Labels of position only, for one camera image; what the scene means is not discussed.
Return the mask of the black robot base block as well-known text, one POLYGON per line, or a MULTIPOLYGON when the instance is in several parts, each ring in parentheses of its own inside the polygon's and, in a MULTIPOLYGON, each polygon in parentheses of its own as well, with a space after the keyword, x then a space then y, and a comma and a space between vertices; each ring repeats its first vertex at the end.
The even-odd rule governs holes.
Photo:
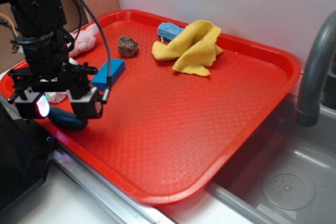
POLYGON ((54 147, 48 131, 1 104, 1 213, 46 181, 54 147))

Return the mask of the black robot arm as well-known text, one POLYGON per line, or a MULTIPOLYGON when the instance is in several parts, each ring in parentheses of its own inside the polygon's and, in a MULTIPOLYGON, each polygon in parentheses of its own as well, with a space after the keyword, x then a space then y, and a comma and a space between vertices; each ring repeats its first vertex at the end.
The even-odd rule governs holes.
POLYGON ((44 119, 49 115, 47 92, 66 92, 77 119, 102 117, 102 96, 93 87, 89 75, 95 67, 73 65, 69 52, 75 40, 64 29, 65 13, 61 0, 1 0, 9 3, 19 34, 14 41, 22 46, 25 68, 11 69, 14 92, 8 103, 14 104, 25 119, 44 119))

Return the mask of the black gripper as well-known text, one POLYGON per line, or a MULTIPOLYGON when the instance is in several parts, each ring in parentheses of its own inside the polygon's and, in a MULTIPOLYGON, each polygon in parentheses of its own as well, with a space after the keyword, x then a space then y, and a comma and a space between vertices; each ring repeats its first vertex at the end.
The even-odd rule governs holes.
POLYGON ((35 37, 19 35, 15 41, 22 46, 28 67, 8 72, 15 89, 8 102, 15 104, 23 119, 45 119, 50 105, 44 93, 55 91, 69 92, 77 119, 102 117, 99 90, 88 79, 88 75, 97 74, 98 69, 87 63, 73 65, 69 62, 69 53, 75 45, 75 38, 69 32, 54 28, 35 37))

